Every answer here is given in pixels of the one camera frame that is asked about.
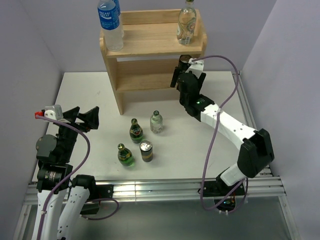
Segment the black can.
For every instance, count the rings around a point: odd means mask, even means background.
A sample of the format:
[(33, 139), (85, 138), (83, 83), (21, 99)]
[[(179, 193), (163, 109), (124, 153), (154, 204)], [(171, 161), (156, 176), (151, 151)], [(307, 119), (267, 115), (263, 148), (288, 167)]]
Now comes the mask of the black can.
[(139, 146), (142, 160), (151, 162), (153, 160), (153, 144), (148, 140), (143, 140)]
[(180, 70), (180, 72), (185, 72), (189, 67), (190, 67), (190, 59), (192, 58), (191, 55), (189, 54), (183, 54), (179, 57), (178, 60), (178, 68)]

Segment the clear glass bottle green cap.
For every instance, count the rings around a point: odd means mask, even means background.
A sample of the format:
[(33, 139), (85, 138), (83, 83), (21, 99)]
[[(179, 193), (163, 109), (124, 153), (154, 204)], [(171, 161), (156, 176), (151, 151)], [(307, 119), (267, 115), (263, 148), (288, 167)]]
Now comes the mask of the clear glass bottle green cap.
[(180, 10), (177, 21), (176, 38), (181, 45), (191, 43), (197, 21), (197, 12), (194, 8), (194, 0), (186, 0), (185, 6)]

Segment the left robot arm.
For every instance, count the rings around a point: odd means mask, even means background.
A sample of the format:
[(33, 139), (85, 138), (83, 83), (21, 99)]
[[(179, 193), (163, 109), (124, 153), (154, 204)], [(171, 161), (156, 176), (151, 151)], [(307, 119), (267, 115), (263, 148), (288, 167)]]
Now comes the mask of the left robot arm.
[(62, 111), (51, 105), (35, 113), (36, 119), (58, 126), (56, 135), (46, 134), (36, 142), (37, 214), (32, 234), (34, 240), (70, 240), (86, 201), (98, 197), (96, 180), (92, 175), (78, 174), (69, 164), (78, 135), (86, 142), (90, 130), (99, 127), (98, 106), (86, 113), (80, 107)]

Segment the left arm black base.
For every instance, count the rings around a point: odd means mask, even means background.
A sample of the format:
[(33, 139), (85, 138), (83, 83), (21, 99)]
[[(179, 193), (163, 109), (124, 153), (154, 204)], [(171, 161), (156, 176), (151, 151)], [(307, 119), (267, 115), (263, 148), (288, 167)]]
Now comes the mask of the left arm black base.
[(97, 185), (96, 191), (89, 196), (88, 201), (83, 205), (81, 215), (96, 215), (100, 209), (101, 201), (92, 202), (96, 199), (112, 198), (114, 192), (113, 184)]

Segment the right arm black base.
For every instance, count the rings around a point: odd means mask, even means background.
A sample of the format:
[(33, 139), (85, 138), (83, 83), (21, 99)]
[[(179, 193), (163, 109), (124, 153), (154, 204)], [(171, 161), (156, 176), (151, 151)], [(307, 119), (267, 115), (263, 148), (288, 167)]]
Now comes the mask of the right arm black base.
[[(203, 187), (203, 197), (224, 197), (226, 196), (240, 181), (236, 182), (232, 186), (227, 186), (222, 180), (205, 181)], [(243, 196), (245, 194), (245, 188), (243, 182), (232, 193), (235, 196)]]

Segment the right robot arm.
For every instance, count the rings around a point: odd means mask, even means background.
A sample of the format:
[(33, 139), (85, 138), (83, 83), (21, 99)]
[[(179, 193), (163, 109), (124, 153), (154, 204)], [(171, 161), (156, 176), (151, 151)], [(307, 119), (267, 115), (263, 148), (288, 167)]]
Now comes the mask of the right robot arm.
[(177, 66), (170, 86), (179, 91), (179, 102), (186, 112), (231, 141), (239, 150), (237, 162), (217, 178), (217, 191), (229, 194), (234, 184), (244, 178), (254, 178), (275, 158), (271, 137), (265, 129), (256, 130), (236, 120), (210, 98), (200, 93), (206, 74)]

